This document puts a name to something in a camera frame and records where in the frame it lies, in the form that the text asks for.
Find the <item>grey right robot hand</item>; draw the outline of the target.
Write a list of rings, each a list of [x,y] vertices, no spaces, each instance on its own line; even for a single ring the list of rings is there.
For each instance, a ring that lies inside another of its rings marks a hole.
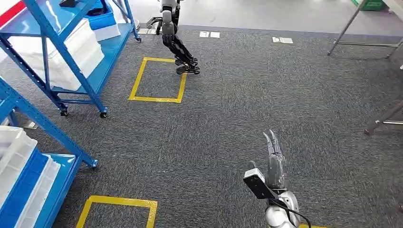
[[[267,174],[257,168],[254,161],[249,162],[250,169],[244,174],[244,181],[254,189],[286,191],[287,185],[284,174],[285,156],[281,152],[278,138],[272,130],[264,133],[268,149]]]

